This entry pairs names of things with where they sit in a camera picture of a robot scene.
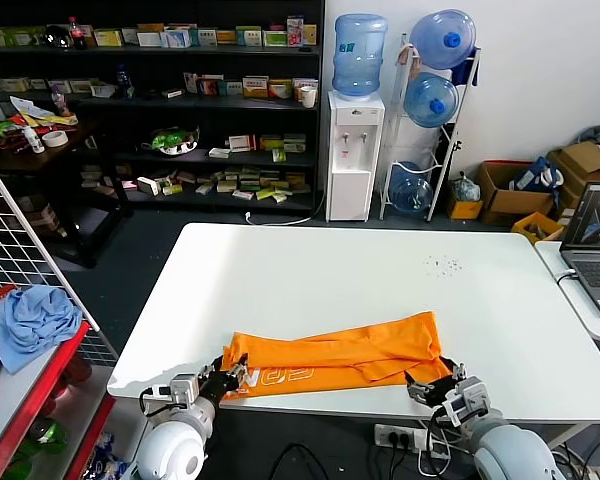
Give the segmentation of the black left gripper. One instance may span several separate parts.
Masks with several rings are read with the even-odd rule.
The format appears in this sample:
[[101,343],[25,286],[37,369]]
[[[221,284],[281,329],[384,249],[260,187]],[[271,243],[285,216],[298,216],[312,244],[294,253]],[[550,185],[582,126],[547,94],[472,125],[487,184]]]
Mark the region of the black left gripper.
[[202,368],[202,376],[208,377],[199,395],[212,404],[219,404],[227,392],[238,391],[248,377],[248,354],[241,355],[229,371],[222,369],[223,356],[215,358]]

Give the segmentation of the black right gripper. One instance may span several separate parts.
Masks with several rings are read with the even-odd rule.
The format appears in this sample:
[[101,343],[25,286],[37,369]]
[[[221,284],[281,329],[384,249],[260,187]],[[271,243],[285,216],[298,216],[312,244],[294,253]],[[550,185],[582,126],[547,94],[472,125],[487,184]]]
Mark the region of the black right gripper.
[[453,392],[457,385],[466,379],[466,367],[463,363],[457,364],[443,356],[439,359],[449,370],[450,375],[431,383],[416,381],[407,370],[404,371],[409,397],[413,400],[424,400],[429,407],[442,405],[447,400],[446,395]]

